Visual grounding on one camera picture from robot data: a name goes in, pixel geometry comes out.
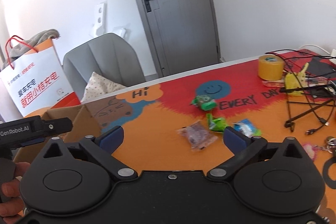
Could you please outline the person's left hand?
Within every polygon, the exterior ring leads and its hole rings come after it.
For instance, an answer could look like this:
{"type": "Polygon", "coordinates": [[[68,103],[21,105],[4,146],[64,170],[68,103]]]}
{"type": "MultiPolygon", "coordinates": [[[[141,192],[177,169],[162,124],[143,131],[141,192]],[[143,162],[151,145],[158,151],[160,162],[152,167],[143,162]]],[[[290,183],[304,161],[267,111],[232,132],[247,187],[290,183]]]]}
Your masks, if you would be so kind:
{"type": "Polygon", "coordinates": [[[2,193],[10,198],[9,201],[1,203],[0,207],[1,220],[3,220],[4,223],[16,223],[21,219],[20,212],[24,210],[25,204],[21,199],[19,191],[21,181],[18,180],[18,177],[22,177],[29,167],[29,162],[17,162],[14,179],[1,185],[2,193]]]}

